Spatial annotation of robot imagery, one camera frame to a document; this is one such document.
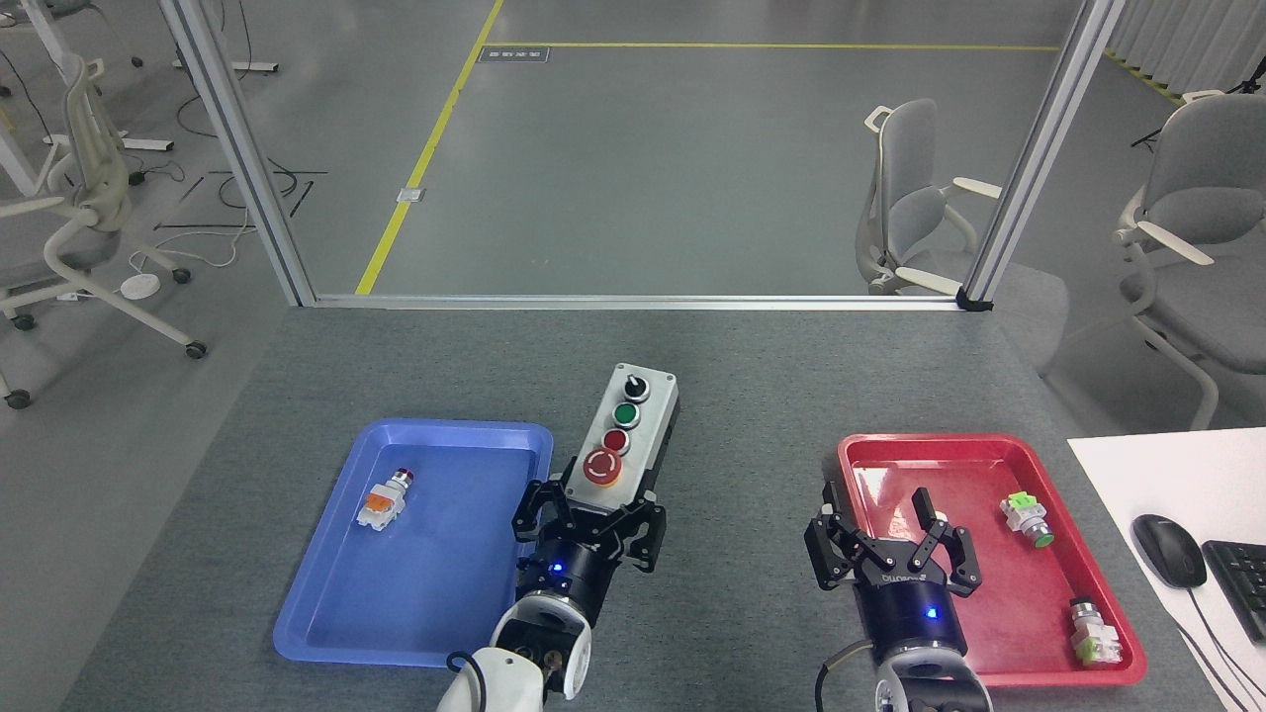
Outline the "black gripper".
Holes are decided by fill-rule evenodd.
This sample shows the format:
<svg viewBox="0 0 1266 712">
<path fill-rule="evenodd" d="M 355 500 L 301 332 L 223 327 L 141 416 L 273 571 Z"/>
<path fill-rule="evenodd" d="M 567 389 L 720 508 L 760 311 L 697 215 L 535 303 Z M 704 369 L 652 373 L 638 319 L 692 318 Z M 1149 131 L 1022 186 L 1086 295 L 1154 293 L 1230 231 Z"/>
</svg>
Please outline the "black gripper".
<svg viewBox="0 0 1266 712">
<path fill-rule="evenodd" d="M 575 464 L 576 457 L 571 457 L 562 474 L 547 481 L 528 481 L 511 514 L 515 540 L 538 544 L 519 563 L 517 598 L 530 593 L 561 595 L 579 608 L 589 626 L 596 626 L 623 557 L 630 556 L 638 571 L 655 571 L 668 528 L 668 511 L 660 505 L 655 492 L 642 492 L 633 503 L 600 518 L 589 549 L 579 544 L 573 505 L 565 493 Z"/>
<path fill-rule="evenodd" d="M 918 486 L 912 504 L 924 537 L 912 555 L 912 571 L 917 574 L 905 568 L 882 571 L 876 541 L 836 509 L 841 502 L 832 484 L 823 486 L 822 499 L 819 513 L 810 518 L 803 536 L 817 585 L 836 589 L 855 569 L 860 622 L 874 644 L 874 663 L 885 663 L 913 647 L 946 647 L 966 655 L 968 646 L 952 595 L 967 598 L 982 582 L 968 530 L 941 518 L 931 492 Z M 950 555 L 948 578 L 932 563 L 938 545 L 944 545 Z M 923 571 L 927 564 L 931 568 Z"/>
</svg>

